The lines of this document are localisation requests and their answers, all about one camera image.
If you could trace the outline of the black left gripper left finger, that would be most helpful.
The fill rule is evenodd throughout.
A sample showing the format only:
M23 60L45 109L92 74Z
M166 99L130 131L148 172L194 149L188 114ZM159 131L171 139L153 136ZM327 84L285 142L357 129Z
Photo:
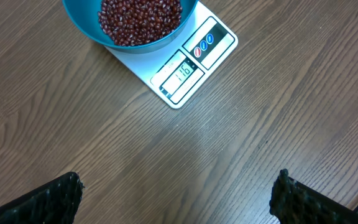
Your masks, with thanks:
M85 186L76 172L67 172L0 207L0 224L72 224Z

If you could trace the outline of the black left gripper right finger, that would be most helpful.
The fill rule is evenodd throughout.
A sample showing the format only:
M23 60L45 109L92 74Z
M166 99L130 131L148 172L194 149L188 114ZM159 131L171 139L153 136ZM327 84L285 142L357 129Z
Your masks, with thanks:
M358 211L292 179L286 169L273 184L269 207L282 224L358 224Z

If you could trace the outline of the white kitchen scale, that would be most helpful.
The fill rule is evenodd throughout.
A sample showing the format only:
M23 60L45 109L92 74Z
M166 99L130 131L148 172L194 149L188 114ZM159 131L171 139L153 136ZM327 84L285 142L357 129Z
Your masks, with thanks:
M184 30L165 47L146 54L108 50L166 104L179 109L237 45L236 34L197 2Z

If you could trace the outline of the blue bowl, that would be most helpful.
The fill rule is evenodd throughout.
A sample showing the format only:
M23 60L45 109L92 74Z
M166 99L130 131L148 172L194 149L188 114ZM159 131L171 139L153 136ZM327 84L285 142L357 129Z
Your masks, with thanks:
M71 21L91 40L119 52L145 54L159 50L177 39L177 37L183 32L187 23L191 21L191 15L195 11L198 1L189 0L180 2L183 9L181 12L181 21L178 27L171 33L148 44L128 47L116 45L107 35L107 31L104 26L101 25L100 16L103 15L101 10L103 7L106 7L108 3L109 1L63 0L63 5Z

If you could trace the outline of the red beans in bowl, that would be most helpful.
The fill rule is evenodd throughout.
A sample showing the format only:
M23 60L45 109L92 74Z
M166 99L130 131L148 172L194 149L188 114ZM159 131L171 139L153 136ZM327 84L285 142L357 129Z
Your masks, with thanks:
M171 34L182 11L180 0L102 0L98 22L115 45L132 47Z

